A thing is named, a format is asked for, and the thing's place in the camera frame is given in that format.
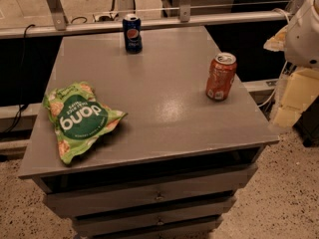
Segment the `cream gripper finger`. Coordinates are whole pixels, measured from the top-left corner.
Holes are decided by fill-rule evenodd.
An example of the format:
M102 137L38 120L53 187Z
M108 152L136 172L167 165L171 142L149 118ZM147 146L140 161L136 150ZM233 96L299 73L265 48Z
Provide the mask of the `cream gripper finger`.
M268 51L272 52L281 52L284 50L285 47L285 37L287 33L287 27L284 26L281 28L274 36L268 39L263 48Z
M319 70L298 67L287 79L272 123L292 127L319 97Z

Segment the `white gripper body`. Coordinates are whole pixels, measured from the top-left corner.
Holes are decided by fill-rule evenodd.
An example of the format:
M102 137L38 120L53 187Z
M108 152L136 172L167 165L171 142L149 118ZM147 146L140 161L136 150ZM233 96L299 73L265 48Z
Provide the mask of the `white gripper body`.
M319 0L305 0L290 20L284 54L295 66L319 68Z

